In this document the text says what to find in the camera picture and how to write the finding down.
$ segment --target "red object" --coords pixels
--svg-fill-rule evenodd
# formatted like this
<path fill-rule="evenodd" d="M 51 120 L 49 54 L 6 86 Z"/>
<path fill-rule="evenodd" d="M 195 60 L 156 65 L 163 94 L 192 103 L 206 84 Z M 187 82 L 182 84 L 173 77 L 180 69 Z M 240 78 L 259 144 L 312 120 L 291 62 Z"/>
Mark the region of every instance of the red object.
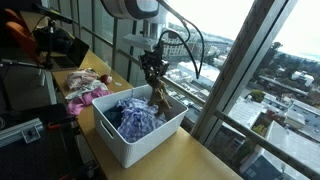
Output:
<path fill-rule="evenodd" d="M 112 77 L 107 74 L 104 74 L 100 77 L 100 81 L 105 85 L 108 85 L 112 82 Z"/>

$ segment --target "sky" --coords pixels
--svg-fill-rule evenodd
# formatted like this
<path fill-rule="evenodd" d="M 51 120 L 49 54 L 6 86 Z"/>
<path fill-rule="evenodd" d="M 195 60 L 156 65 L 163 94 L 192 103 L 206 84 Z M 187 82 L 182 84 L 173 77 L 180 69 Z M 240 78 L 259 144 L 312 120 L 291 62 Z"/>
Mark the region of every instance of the sky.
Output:
<path fill-rule="evenodd" d="M 235 39 L 253 0 L 170 0 L 201 31 Z M 320 1 L 298 0 L 274 41 L 279 51 L 320 61 Z M 169 13 L 171 22 L 179 21 Z"/>

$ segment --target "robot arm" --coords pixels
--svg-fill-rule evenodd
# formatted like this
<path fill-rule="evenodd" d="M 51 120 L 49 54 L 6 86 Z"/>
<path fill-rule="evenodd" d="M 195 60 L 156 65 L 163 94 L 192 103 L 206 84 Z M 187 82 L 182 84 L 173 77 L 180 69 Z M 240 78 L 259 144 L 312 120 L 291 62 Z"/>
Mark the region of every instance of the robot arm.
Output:
<path fill-rule="evenodd" d="M 106 11 L 114 18 L 144 20 L 143 37 L 128 34 L 124 37 L 124 40 L 126 43 L 132 46 L 144 49 L 145 54 L 140 56 L 139 60 L 140 68 L 144 70 L 146 80 L 148 80 L 151 75 L 155 75 L 158 79 L 163 76 L 167 71 L 169 63 L 162 59 L 163 48 L 165 44 L 162 40 L 162 36 L 164 33 L 168 33 L 169 37 L 170 35 L 174 35 L 174 38 L 179 36 L 177 33 L 170 33 L 170 31 L 162 32 L 166 24 L 166 15 L 168 11 L 170 11 L 182 22 L 185 27 L 186 22 L 189 21 L 184 19 L 179 13 L 173 10 L 164 0 L 101 0 L 101 2 Z M 187 51 L 195 66 L 195 72 L 198 78 L 202 65 L 202 59 L 200 62 L 200 69 L 198 71 L 196 63 L 191 52 L 188 50 L 186 43 L 183 42 L 183 44 L 176 45 L 184 45 L 187 48 Z"/>

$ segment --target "blue fabric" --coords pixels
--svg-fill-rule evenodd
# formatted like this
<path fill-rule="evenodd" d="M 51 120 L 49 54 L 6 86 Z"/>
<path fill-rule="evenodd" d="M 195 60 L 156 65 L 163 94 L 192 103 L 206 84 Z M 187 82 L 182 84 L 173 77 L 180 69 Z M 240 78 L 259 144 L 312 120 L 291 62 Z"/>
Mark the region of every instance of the blue fabric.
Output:
<path fill-rule="evenodd" d="M 103 113 L 103 115 L 109 120 L 115 129 L 121 125 L 122 107 L 113 107 Z"/>
<path fill-rule="evenodd" d="M 119 100 L 117 106 L 124 109 L 118 131 L 129 143 L 138 141 L 167 122 L 163 114 L 158 118 L 154 116 L 158 106 L 149 106 L 146 98 Z"/>

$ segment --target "window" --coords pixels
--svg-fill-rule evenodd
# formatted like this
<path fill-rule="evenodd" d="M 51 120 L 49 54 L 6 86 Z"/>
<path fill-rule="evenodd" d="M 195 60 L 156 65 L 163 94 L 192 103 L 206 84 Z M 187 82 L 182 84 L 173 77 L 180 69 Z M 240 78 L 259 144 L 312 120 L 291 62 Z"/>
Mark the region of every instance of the window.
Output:
<path fill-rule="evenodd" d="M 50 8 L 56 9 L 56 10 L 60 10 L 59 9 L 59 0 L 50 0 Z"/>
<path fill-rule="evenodd" d="M 92 1 L 78 0 L 78 6 L 81 40 L 87 43 L 92 50 L 92 34 L 86 31 L 86 29 L 92 31 Z"/>
<path fill-rule="evenodd" d="M 315 97 L 320 95 L 318 92 L 313 90 L 311 84 L 307 82 L 301 83 L 296 81 L 292 76 L 295 73 L 304 74 L 306 77 L 310 76 L 310 79 L 314 79 L 312 83 L 317 86 L 317 79 L 320 78 L 318 73 L 320 64 L 320 55 L 318 54 L 317 49 L 320 48 L 320 44 L 314 42 L 314 39 L 319 38 L 319 33 L 314 29 L 317 27 L 314 25 L 306 25 L 303 19 L 313 19 L 315 16 L 313 14 L 315 6 L 318 5 L 318 1 L 298 1 L 295 8 L 293 8 L 292 13 L 286 18 L 290 12 L 290 7 L 293 4 L 283 4 L 286 8 L 286 13 L 282 14 L 281 10 L 279 12 L 279 18 L 274 19 L 276 25 L 271 25 L 270 28 L 275 30 L 275 32 L 271 34 L 265 34 L 265 41 L 259 41 L 261 47 L 266 47 L 265 50 L 263 48 L 252 49 L 249 47 L 247 50 L 244 50 L 243 59 L 239 59 L 239 64 L 236 64 L 237 57 L 233 56 L 235 53 L 235 46 L 230 51 L 229 56 L 227 58 L 227 64 L 222 68 L 224 72 L 223 78 L 218 78 L 215 82 L 214 89 L 211 91 L 211 95 L 208 97 L 208 103 L 204 107 L 204 111 L 200 115 L 200 119 L 203 121 L 197 124 L 196 128 L 199 131 L 198 133 L 194 133 L 195 137 L 199 135 L 200 141 L 203 141 L 205 145 L 209 148 L 210 151 L 214 152 L 221 160 L 224 160 L 225 157 L 216 152 L 213 148 L 211 148 L 212 144 L 215 144 L 216 141 L 219 141 L 219 132 L 222 131 L 222 127 L 227 127 L 225 122 L 219 120 L 226 119 L 223 114 L 228 115 L 240 124 L 243 129 L 248 129 L 253 131 L 255 134 L 259 134 L 265 140 L 270 143 L 274 143 L 276 146 L 281 144 L 281 149 L 287 153 L 290 157 L 294 157 L 297 160 L 297 163 L 302 163 L 304 166 L 310 168 L 313 172 L 319 172 L 320 163 L 316 165 L 311 161 L 308 161 L 303 156 L 310 156 L 310 159 L 313 159 L 313 156 L 319 156 L 319 152 L 316 150 L 315 133 L 312 132 L 315 124 L 307 123 L 302 125 L 299 132 L 294 132 L 285 128 L 285 119 L 286 119 L 286 109 L 292 106 L 292 103 L 286 105 L 281 98 L 277 99 L 276 97 L 282 97 L 283 94 L 291 93 L 295 97 L 291 98 L 295 108 L 293 111 L 301 112 L 301 116 L 303 120 L 306 119 L 306 114 L 300 111 L 303 107 L 314 106 L 316 104 Z M 270 7 L 270 11 L 277 7 L 279 4 L 274 4 Z M 255 44 L 257 42 L 257 38 L 253 38 L 250 42 Z M 303 42 L 302 44 L 293 43 L 293 41 Z M 228 63 L 232 61 L 232 65 L 228 69 Z M 286 73 L 277 73 L 280 71 L 280 67 L 285 69 Z M 269 107 L 269 111 L 273 111 L 274 113 L 266 113 L 266 108 L 262 103 L 262 100 L 265 96 L 272 97 L 277 104 L 286 107 L 283 110 L 277 108 Z M 231 166 L 233 169 L 239 170 L 238 173 L 243 175 L 245 172 L 248 176 L 251 177 L 251 170 L 240 171 L 243 168 L 243 163 L 249 163 L 251 160 L 251 164 L 254 163 L 252 159 L 247 158 L 247 155 L 250 157 L 255 156 L 258 158 L 259 156 L 256 154 L 256 145 L 250 142 L 252 137 L 246 137 L 246 144 L 243 145 L 242 149 L 239 149 L 239 152 L 235 155 L 239 157 L 239 161 L 237 162 L 228 162 L 224 161 L 226 164 Z M 304 146 L 308 148 L 301 147 L 293 147 L 292 144 L 294 142 L 299 141 L 303 142 Z M 299 151 L 299 154 L 296 155 L 292 152 Z M 261 161 L 263 166 L 266 166 L 266 170 L 274 171 L 275 174 L 280 173 L 277 171 L 280 167 L 277 167 L 274 163 L 268 164 L 268 161 L 272 161 L 273 156 L 269 156 L 266 154 L 263 156 L 267 161 Z M 292 176 L 294 179 L 306 178 L 304 172 L 301 170 L 295 170 L 289 168 L 290 170 L 284 170 L 288 173 L 288 176 Z M 261 173 L 260 171 L 254 171 L 256 174 L 254 176 L 258 176 Z"/>
<path fill-rule="evenodd" d="M 202 32 L 205 43 L 203 66 L 200 77 L 199 79 L 196 79 L 193 63 L 183 46 L 166 46 L 165 51 L 169 50 L 169 52 L 175 51 L 177 53 L 169 53 L 168 56 L 164 56 L 164 59 L 168 59 L 170 63 L 167 72 L 172 72 L 174 74 L 176 70 L 179 70 L 186 73 L 189 78 L 183 78 L 179 74 L 177 75 L 179 78 L 172 75 L 165 77 L 179 86 L 182 86 L 184 83 L 192 86 L 194 90 L 193 94 L 204 102 L 220 74 L 220 69 L 225 63 L 229 53 L 227 49 L 230 49 L 236 39 L 237 33 L 239 32 L 242 22 L 245 20 L 253 1 L 246 0 L 235 2 L 231 0 L 212 2 L 202 0 L 201 4 L 213 4 L 213 6 L 204 5 L 199 9 L 194 8 L 196 3 L 198 2 L 186 2 L 182 0 L 170 1 L 170 5 L 176 11 L 195 24 Z M 171 13 L 168 14 L 167 20 L 169 23 L 168 26 L 179 32 L 182 37 L 186 39 L 187 31 L 185 31 L 181 22 L 177 21 L 177 18 Z M 201 38 L 190 24 L 188 27 L 190 28 L 191 37 L 187 42 L 187 45 L 193 54 L 194 59 L 197 61 L 197 66 L 199 68 L 202 48 Z M 178 39 L 167 39 L 166 41 L 170 43 L 180 43 Z M 205 91 L 208 92 L 208 94 L 203 95 L 202 92 Z"/>
<path fill-rule="evenodd" d="M 113 17 L 111 17 L 101 4 L 101 1 L 95 0 L 94 3 L 94 32 L 112 42 L 113 38 Z"/>
<path fill-rule="evenodd" d="M 71 14 L 71 11 L 70 11 L 70 9 L 71 9 L 70 0 L 65 0 L 65 1 L 61 1 L 60 0 L 60 8 L 61 8 L 60 12 L 61 12 L 61 14 L 63 16 L 68 17 L 70 19 L 73 19 L 72 18 L 73 15 Z M 68 32 L 73 33 L 72 23 L 71 24 L 67 24 L 67 23 L 62 22 L 62 27 L 64 29 L 66 29 Z"/>
<path fill-rule="evenodd" d="M 262 163 L 261 163 L 260 161 L 258 161 L 258 160 L 254 163 L 254 165 L 255 165 L 257 168 L 259 168 L 259 167 L 261 166 L 261 164 L 262 164 Z"/>
<path fill-rule="evenodd" d="M 250 178 L 254 178 L 257 173 L 254 172 L 252 169 L 248 169 L 247 174 Z"/>

